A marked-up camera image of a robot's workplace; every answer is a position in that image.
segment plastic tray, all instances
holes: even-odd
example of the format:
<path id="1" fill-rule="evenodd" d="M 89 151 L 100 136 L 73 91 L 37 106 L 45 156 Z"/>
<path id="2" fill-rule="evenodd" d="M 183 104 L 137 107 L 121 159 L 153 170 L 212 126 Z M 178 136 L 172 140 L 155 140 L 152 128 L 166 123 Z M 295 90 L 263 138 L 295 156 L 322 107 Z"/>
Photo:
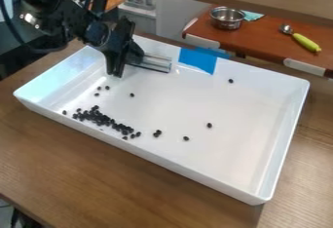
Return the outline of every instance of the plastic tray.
<path id="1" fill-rule="evenodd" d="M 178 47 L 135 40 L 147 53 L 172 57 L 172 71 L 127 65 L 124 77 L 114 78 L 105 73 L 104 56 L 85 47 L 14 95 L 37 113 L 250 205 L 269 201 L 309 82 L 222 58 L 211 76 L 177 63 Z M 142 136 L 125 141 L 111 128 L 71 118 L 77 108 L 96 104 Z M 159 138 L 153 137 L 157 129 Z"/>

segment black robotic mount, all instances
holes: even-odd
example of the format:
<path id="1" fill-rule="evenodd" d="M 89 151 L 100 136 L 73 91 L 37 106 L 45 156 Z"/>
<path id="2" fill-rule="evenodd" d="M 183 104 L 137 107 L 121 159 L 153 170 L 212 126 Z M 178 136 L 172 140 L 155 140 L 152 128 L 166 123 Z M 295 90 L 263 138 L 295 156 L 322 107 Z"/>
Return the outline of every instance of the black robotic mount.
<path id="1" fill-rule="evenodd" d="M 133 41 L 135 23 L 121 18 L 111 29 L 98 16 L 72 0 L 23 0 L 25 11 L 19 16 L 43 33 L 77 37 L 103 52 L 109 75 L 122 77 L 126 63 L 140 65 L 144 52 Z"/>

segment yellow handle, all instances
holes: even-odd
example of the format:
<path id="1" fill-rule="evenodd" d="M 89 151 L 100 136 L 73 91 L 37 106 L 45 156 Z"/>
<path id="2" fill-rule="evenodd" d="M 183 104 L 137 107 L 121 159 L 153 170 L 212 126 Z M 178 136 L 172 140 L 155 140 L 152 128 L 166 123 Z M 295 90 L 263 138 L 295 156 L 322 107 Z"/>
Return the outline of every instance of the yellow handle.
<path id="1" fill-rule="evenodd" d="M 302 36 L 301 34 L 298 33 L 292 34 L 292 36 L 309 51 L 314 53 L 321 52 L 320 46 L 315 42 L 311 41 L 309 38 Z"/>

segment blue tape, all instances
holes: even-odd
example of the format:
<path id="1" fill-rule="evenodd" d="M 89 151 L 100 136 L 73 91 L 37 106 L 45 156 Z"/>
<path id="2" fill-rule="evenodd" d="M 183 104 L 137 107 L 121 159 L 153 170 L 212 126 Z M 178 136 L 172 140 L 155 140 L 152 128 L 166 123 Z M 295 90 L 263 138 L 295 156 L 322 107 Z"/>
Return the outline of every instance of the blue tape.
<path id="1" fill-rule="evenodd" d="M 204 48 L 196 48 L 195 50 L 182 48 L 179 55 L 179 62 L 198 67 L 212 75 L 214 74 L 218 57 L 229 58 L 229 55 L 223 51 L 218 52 Z"/>

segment stainless steel bowl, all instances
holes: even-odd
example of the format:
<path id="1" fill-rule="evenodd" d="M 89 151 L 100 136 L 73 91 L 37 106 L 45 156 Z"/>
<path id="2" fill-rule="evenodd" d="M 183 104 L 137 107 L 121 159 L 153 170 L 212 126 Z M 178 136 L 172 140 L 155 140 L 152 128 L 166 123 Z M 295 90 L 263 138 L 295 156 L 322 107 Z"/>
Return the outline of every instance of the stainless steel bowl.
<path id="1" fill-rule="evenodd" d="M 216 7 L 210 11 L 211 23 L 219 29 L 238 29 L 245 14 L 225 6 Z"/>

